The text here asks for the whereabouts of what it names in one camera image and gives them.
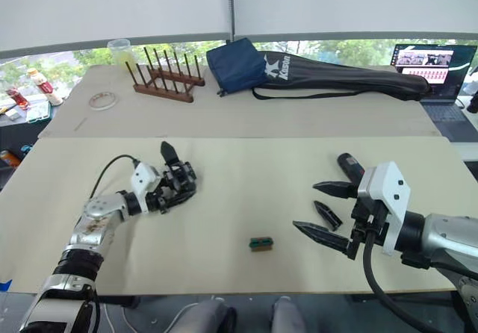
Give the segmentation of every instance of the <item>gray pants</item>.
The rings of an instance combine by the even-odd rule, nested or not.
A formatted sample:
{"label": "gray pants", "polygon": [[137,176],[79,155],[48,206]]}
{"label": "gray pants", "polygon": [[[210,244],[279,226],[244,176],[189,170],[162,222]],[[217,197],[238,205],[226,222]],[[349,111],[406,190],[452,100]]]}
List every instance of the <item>gray pants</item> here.
{"label": "gray pants", "polygon": [[[187,311],[169,333],[215,333],[226,316],[227,306],[212,299],[202,301]],[[272,333],[306,333],[297,306],[281,297],[273,306]]]}

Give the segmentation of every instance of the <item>laptop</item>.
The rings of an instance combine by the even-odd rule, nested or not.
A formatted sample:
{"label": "laptop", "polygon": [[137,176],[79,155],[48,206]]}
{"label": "laptop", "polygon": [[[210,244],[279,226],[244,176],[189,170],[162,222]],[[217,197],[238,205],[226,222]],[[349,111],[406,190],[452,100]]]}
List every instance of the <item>laptop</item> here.
{"label": "laptop", "polygon": [[451,142],[478,142],[478,131],[455,104],[476,46],[397,44],[391,65],[399,73],[420,75],[432,95],[420,103],[437,129]]}

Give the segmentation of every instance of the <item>black bag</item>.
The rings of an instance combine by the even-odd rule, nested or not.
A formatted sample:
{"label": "black bag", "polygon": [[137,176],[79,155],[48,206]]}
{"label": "black bag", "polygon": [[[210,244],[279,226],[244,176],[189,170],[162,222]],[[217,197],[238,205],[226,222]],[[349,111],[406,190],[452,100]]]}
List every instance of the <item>black bag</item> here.
{"label": "black bag", "polygon": [[281,52],[259,52],[266,61],[269,81],[258,87],[267,89],[344,89],[345,93],[323,93],[311,96],[262,96],[257,99],[316,99],[355,96],[363,92],[381,92],[400,100],[420,100],[431,94],[430,85],[418,75],[340,66],[310,60]]}
{"label": "black bag", "polygon": [[263,56],[247,38],[206,53],[209,69],[220,86],[219,95],[250,89],[267,81]]}

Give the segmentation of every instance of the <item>plastic cup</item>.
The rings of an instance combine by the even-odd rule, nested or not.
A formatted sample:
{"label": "plastic cup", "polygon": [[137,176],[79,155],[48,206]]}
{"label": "plastic cup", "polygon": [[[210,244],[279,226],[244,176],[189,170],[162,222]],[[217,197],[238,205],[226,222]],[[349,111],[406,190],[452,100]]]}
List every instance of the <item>plastic cup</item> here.
{"label": "plastic cup", "polygon": [[117,66],[121,66],[125,70],[125,62],[128,62],[131,70],[136,68],[136,60],[134,59],[133,48],[129,40],[110,40],[107,44],[107,47],[110,49],[111,55],[113,56],[113,62]]}

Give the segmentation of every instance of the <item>black cable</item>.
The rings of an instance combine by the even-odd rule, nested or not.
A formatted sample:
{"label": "black cable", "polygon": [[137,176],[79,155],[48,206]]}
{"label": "black cable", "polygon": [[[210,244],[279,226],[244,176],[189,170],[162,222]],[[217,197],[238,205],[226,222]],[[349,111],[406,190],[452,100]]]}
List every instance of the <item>black cable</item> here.
{"label": "black cable", "polygon": [[456,100],[458,100],[458,101],[462,104],[462,106],[461,106],[461,107],[458,107],[458,108],[460,108],[460,109],[465,109],[465,104],[463,104],[462,100],[461,100],[461,99],[458,99],[458,98],[456,98]]}
{"label": "black cable", "polygon": [[92,333],[97,333],[99,328],[99,320],[101,319],[101,314],[99,311],[99,298],[96,290],[93,291],[93,301],[95,302],[95,326],[93,327]]}
{"label": "black cable", "polygon": [[370,288],[375,293],[376,298],[393,314],[399,317],[403,322],[409,324],[418,331],[423,333],[442,333],[442,331],[435,329],[426,323],[421,322],[417,318],[410,315],[408,312],[404,311],[379,286],[379,284],[375,280],[375,277],[373,276],[372,271],[372,248],[375,243],[375,235],[375,232],[368,232],[367,234],[367,240],[365,241],[364,248],[363,263],[365,277],[367,278]]}
{"label": "black cable", "polygon": [[105,174],[108,167],[110,167],[112,163],[114,163],[116,160],[118,160],[120,158],[130,158],[133,161],[133,164],[134,164],[135,167],[137,166],[137,163],[139,163],[139,161],[136,158],[133,158],[131,155],[127,155],[127,154],[118,155],[115,158],[113,158],[109,163],[106,164],[105,168],[102,170],[102,173],[99,174],[98,180],[96,180],[95,187],[91,191],[90,199],[93,196],[95,196],[95,192],[96,192],[96,189],[98,188],[99,182],[102,180],[103,175]]}

